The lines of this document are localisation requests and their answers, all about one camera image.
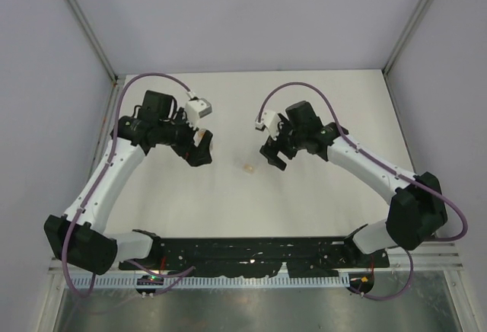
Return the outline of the translucent weekly pill organizer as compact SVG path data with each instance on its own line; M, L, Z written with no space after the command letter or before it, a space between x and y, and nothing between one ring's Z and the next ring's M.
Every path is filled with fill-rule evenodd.
M234 158L234 165L236 169L245 174L255 174L258 168L259 160L255 155L237 155Z

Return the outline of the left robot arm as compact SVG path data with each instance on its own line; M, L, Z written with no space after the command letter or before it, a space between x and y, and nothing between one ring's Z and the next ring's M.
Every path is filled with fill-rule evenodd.
M192 167L212 163L212 132L197 135L199 121L211 112L211 104L194 94L178 107L175 97L146 91L133 115L119 118L102 160L78 198L63 215L51 215L44 224L54 256L63 266L103 275L115 262L135 260L148 270L161 264L159 236L138 229L108 235L107 221L128 179L152 148L166 145Z

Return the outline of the clear pill bottle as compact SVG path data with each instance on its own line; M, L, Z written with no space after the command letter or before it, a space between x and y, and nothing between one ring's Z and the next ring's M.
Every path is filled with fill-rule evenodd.
M194 141L195 143L199 143L202 141L203 137L205 136L205 134L208 132L207 129L204 129L204 128L201 128L201 129L198 129L197 132L195 133L194 135Z

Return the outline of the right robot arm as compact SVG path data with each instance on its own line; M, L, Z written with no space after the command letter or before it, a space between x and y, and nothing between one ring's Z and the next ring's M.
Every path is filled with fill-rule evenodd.
M436 176L417 175L377 156L365 156L359 145L350 143L347 129L334 122L323 125L307 101L291 105L285 113L265 110L255 127L269 134L259 152L270 165L283 171L286 163L280 154L292 159L305 150L355 175L389 206L384 220L350 234L352 243L345 246L344 257L354 267L364 265L381 249L412 251L447 221L445 205L437 197L441 187Z

